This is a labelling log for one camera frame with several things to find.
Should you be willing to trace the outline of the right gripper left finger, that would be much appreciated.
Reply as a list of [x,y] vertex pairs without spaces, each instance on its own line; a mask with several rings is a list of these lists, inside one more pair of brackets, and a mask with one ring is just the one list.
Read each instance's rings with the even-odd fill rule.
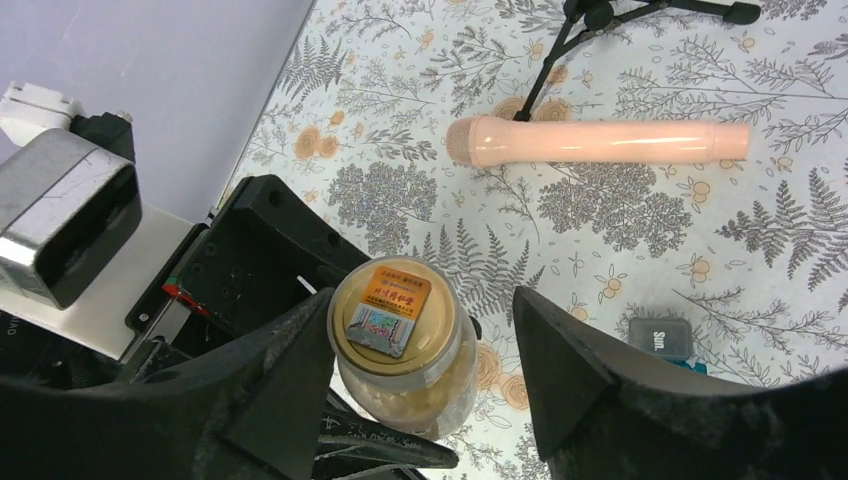
[[323,289],[141,383],[1,383],[5,479],[308,479],[333,355]]

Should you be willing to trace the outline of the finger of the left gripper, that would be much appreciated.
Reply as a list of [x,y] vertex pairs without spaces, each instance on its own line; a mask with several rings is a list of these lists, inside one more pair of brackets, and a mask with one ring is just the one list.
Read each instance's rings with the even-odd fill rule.
[[317,445],[319,479],[423,479],[424,469],[453,469],[456,452],[357,414],[331,390]]

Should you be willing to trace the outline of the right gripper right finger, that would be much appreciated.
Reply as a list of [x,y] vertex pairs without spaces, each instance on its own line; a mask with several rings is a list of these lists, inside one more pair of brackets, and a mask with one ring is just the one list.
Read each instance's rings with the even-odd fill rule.
[[514,327],[538,454],[555,479],[843,479],[847,373],[778,388],[698,374],[527,287]]

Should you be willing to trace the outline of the teal pill box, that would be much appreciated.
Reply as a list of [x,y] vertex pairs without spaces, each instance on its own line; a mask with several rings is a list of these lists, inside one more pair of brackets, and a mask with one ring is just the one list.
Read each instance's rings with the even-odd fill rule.
[[708,373],[707,366],[694,359],[694,335],[687,320],[635,317],[627,326],[630,346],[681,368]]

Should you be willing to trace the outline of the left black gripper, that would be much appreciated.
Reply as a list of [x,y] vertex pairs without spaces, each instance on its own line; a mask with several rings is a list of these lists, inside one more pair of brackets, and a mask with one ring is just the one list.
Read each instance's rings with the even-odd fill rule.
[[335,287],[369,256],[273,174],[242,178],[210,223],[194,225],[125,317],[137,334],[168,300],[190,312],[183,343],[220,345]]

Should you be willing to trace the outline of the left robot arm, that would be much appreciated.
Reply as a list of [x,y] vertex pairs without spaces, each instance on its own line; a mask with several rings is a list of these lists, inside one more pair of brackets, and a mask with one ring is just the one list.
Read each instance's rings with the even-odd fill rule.
[[325,318],[367,257],[276,176],[210,224],[151,211],[64,309],[1,295],[5,479],[419,479],[456,453],[331,389]]

